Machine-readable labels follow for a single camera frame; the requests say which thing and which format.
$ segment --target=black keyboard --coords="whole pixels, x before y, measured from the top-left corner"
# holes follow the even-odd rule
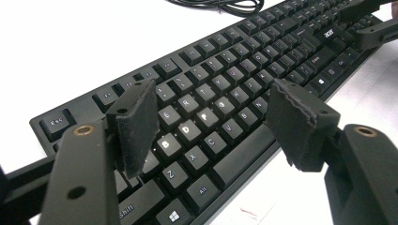
[[[161,129],[142,175],[115,171],[122,224],[203,224],[279,148],[267,119],[273,79],[326,100],[369,57],[338,24],[343,0],[288,0],[171,52],[30,121],[48,155],[63,132],[96,121],[126,91],[155,79]]]

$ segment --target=cable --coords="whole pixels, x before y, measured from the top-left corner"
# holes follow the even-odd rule
[[[238,17],[249,17],[263,8],[264,0],[167,0],[179,6],[187,8],[210,9],[217,8]],[[252,5],[241,5],[249,2]]]

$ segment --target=acer logo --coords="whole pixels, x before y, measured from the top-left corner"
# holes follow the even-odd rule
[[[332,35],[333,35],[333,30],[330,29],[330,30],[329,30],[327,33],[325,33],[324,35],[325,35],[325,38],[328,38],[328,37],[332,36]]]

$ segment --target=mounting hole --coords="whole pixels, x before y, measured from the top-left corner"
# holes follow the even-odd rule
[[[367,127],[355,127],[355,131],[369,138],[374,138],[375,136],[377,136],[377,133],[374,130]]]
[[[94,132],[94,127],[91,125],[80,126],[80,127],[75,128],[75,130],[73,130],[73,133],[76,136],[84,136],[84,135],[90,134],[92,132]]]
[[[117,113],[126,113],[127,112],[127,110],[126,109],[120,109],[120,110],[117,110]]]
[[[78,186],[68,192],[68,199],[76,200],[85,194],[85,187]]]

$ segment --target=spacebar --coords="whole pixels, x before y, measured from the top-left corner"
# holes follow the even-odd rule
[[[212,168],[212,178],[220,188],[228,188],[274,142],[269,128],[261,125]]]

